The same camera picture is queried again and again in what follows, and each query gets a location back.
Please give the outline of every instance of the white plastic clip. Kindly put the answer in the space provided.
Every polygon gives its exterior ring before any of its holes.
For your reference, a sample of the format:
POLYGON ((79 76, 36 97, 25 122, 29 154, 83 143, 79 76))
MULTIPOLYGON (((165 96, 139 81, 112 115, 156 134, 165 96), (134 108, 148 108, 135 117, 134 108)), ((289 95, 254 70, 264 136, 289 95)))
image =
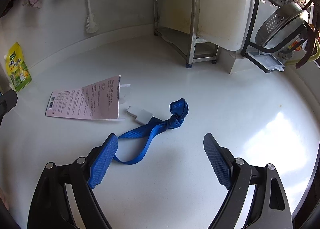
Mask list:
POLYGON ((127 109, 127 113, 133 117, 136 117, 136 122, 138 122, 142 125, 148 124, 148 122, 153 117, 153 113, 148 112, 144 109, 134 107, 134 106, 130 106, 127 109))

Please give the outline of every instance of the backsplash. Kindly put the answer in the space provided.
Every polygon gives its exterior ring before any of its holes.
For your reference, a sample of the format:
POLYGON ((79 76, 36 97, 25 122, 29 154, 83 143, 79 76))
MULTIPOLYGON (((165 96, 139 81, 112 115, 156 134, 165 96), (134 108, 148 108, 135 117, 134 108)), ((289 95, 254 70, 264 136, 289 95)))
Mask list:
POLYGON ((42 0, 42 8, 17 0, 0 19, 1 58, 18 41, 28 67, 88 37, 153 22, 153 0, 91 0, 98 32, 84 30, 87 0, 42 0))

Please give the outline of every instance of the blue ribbon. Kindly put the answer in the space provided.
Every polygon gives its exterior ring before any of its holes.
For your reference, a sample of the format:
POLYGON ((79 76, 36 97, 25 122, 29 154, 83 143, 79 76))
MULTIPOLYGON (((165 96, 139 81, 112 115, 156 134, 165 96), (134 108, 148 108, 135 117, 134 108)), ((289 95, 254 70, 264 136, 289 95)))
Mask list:
POLYGON ((137 139, 148 137, 148 140, 143 150, 134 159, 130 161, 121 161, 116 157, 116 155, 113 157, 113 159, 127 165, 133 165, 141 161, 147 153, 150 143, 155 136, 166 131, 167 129, 172 130, 175 128, 179 128, 182 125, 184 118, 189 112, 188 104, 186 103, 185 99, 181 98, 180 100, 171 103, 170 112, 172 113, 172 116, 166 121, 162 121, 155 117, 152 117, 148 124, 130 130, 119 136, 118 139, 137 139))

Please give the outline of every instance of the yellow seasoning packet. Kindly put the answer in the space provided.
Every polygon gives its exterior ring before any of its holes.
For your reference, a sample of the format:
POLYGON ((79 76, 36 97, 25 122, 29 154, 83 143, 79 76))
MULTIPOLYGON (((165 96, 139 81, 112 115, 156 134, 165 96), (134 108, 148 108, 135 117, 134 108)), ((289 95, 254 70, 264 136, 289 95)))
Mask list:
POLYGON ((5 68, 16 91, 20 91, 32 80, 26 63, 24 62, 21 46, 18 42, 9 49, 5 68))

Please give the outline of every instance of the brush handle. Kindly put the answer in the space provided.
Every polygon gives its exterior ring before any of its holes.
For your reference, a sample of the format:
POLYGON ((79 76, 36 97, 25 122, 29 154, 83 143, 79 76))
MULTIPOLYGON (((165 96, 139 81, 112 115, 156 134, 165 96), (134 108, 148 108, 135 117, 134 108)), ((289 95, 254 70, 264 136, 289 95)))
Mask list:
POLYGON ((90 0, 88 0, 88 10, 89 10, 89 14, 92 14, 90 0))

